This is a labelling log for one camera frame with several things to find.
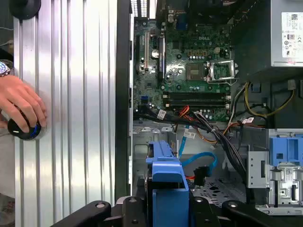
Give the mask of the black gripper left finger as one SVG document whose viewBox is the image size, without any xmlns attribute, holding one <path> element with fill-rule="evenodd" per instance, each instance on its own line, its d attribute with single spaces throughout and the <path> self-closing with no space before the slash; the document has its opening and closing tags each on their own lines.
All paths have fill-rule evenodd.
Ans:
<svg viewBox="0 0 303 227">
<path fill-rule="evenodd" d="M 139 197 L 126 196 L 111 206 L 105 201 L 93 201 L 73 212 L 54 227 L 144 227 L 144 202 Z"/>
</svg>

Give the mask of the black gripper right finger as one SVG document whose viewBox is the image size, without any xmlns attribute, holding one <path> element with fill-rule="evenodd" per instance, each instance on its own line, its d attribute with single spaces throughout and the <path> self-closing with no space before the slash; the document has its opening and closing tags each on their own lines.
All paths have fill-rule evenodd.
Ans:
<svg viewBox="0 0 303 227">
<path fill-rule="evenodd" d="M 225 201 L 215 209 L 204 197 L 191 198 L 192 227 L 294 227 L 294 218 L 275 218 L 243 202 Z"/>
</svg>

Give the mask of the person's bare hand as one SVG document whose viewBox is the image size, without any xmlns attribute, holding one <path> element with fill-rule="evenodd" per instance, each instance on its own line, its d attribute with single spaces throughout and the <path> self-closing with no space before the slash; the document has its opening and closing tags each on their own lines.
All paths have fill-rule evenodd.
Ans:
<svg viewBox="0 0 303 227">
<path fill-rule="evenodd" d="M 47 125 L 47 112 L 41 97 L 14 75 L 0 78 L 0 109 L 16 122 L 23 132 L 40 123 Z"/>
</svg>

